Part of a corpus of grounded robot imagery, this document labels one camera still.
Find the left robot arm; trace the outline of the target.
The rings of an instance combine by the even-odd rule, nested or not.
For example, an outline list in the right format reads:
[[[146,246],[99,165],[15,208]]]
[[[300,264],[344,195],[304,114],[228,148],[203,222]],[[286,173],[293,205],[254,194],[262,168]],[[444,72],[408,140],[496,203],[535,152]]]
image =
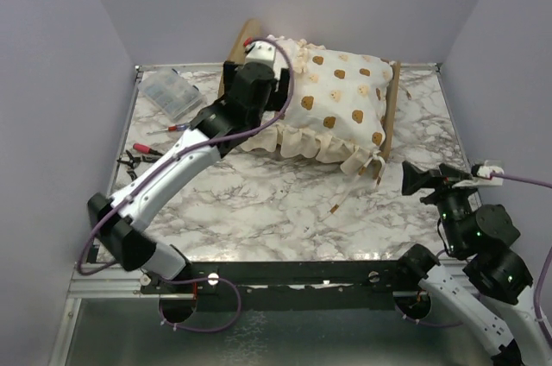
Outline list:
[[[178,141],[123,189],[87,202],[91,236],[125,271],[144,269],[160,276],[168,290],[190,284],[189,260],[172,245],[145,233],[155,216],[183,187],[232,149],[271,126],[267,111],[281,117],[294,91],[290,67],[275,73],[260,62],[223,65],[224,94],[191,120]]]

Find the small bear print pillow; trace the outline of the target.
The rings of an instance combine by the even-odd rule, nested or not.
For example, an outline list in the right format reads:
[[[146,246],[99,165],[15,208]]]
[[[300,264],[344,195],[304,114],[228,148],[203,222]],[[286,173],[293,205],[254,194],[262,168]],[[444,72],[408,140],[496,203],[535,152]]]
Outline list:
[[[309,43],[305,39],[298,41],[293,39],[283,40],[284,50],[292,62],[292,70],[296,74],[303,74],[307,71],[307,64],[310,59]]]

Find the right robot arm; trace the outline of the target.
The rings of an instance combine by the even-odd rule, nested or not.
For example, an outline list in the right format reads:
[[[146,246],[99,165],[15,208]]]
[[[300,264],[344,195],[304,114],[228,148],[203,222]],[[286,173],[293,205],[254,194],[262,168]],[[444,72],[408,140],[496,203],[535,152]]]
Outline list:
[[[439,212],[446,254],[466,262],[463,269],[478,291],[472,295],[421,244],[399,259],[398,283],[440,300],[477,337],[495,365],[549,365],[551,324],[540,305],[543,279],[534,279],[511,246],[520,232],[502,205],[473,209],[471,195],[483,186],[501,186],[508,174],[494,161],[466,172],[445,163],[423,170],[404,161],[401,193],[429,189],[420,199]]]

